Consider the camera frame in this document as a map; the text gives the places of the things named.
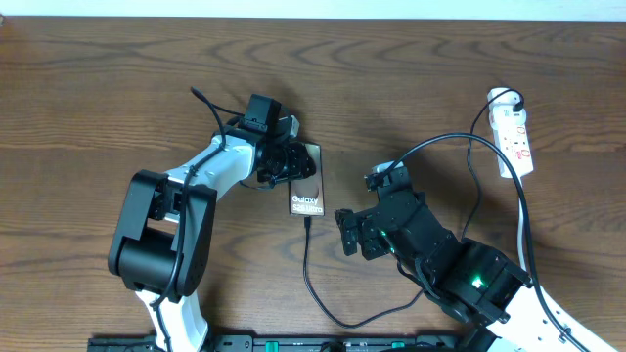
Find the bronze Galaxy smartphone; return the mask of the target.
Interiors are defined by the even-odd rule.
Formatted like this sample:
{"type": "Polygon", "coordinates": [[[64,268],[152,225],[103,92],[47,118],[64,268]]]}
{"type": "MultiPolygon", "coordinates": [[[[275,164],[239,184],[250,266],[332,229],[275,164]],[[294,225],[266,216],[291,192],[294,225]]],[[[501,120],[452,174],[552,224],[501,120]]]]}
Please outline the bronze Galaxy smartphone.
{"type": "Polygon", "coordinates": [[[315,172],[289,184],[289,211],[292,216],[323,217],[325,215],[322,171],[322,149],[316,144],[305,145],[315,166],[315,172]]]}

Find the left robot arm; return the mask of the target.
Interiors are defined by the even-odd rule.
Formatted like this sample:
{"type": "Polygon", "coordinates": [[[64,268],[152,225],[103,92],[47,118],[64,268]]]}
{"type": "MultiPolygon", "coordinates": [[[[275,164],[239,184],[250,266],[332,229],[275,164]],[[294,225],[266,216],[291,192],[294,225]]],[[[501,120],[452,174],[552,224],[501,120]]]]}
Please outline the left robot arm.
{"type": "Polygon", "coordinates": [[[273,189],[316,171],[297,139],[297,118],[272,98],[253,94],[245,112],[216,123],[208,146],[189,161],[133,175],[113,234],[108,267],[148,309],[156,329],[146,345],[151,351],[202,351],[211,344],[197,288],[217,202],[250,175],[273,189]]]}

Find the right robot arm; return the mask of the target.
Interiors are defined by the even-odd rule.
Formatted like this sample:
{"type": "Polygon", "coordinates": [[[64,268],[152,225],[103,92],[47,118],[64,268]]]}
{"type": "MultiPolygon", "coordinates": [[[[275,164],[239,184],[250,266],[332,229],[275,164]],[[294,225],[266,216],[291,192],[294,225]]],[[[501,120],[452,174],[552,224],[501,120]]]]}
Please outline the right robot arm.
{"type": "Polygon", "coordinates": [[[608,351],[501,251],[441,226],[425,195],[396,191],[367,210],[335,212],[346,255],[393,255],[444,313],[525,351],[608,351]]]}

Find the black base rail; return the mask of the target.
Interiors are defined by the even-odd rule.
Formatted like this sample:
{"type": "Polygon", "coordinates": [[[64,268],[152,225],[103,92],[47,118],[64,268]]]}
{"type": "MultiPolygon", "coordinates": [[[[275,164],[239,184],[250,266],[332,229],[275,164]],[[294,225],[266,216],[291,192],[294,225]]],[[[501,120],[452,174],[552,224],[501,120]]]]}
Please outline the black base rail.
{"type": "Polygon", "coordinates": [[[206,337],[93,337],[87,352],[377,352],[377,351],[478,351],[492,348],[497,337],[475,331],[466,337],[452,334],[418,336],[251,336],[243,334],[206,337]]]}

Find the white power strip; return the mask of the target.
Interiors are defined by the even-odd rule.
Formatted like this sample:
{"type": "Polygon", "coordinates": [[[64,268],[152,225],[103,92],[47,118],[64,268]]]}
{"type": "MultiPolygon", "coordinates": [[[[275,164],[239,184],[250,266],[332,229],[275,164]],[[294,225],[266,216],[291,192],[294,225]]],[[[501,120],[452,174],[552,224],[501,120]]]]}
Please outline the white power strip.
{"type": "Polygon", "coordinates": [[[526,129],[527,112],[521,95],[497,87],[489,91],[487,100],[495,145],[507,157],[519,178],[531,173],[534,165],[526,129]]]}

